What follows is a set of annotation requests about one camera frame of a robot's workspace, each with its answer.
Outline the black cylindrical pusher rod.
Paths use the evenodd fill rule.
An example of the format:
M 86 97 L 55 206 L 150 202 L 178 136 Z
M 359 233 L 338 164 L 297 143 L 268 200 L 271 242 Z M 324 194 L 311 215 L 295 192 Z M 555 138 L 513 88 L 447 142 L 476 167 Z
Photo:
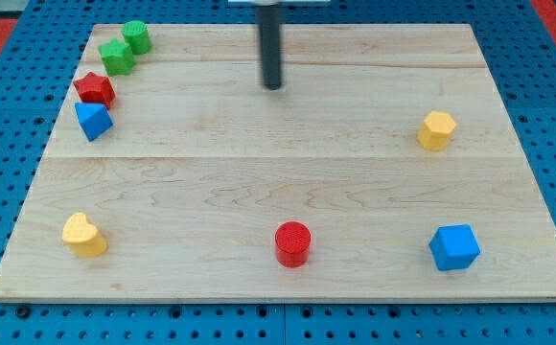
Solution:
M 282 76 L 281 7 L 278 3 L 256 3 L 262 83 L 268 90 L 280 89 Z

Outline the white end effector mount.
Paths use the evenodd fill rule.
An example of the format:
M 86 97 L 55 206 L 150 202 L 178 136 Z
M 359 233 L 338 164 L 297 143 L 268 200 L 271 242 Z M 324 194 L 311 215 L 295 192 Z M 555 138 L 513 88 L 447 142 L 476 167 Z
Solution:
M 233 6 L 325 6 L 330 4 L 330 0 L 227 0 Z

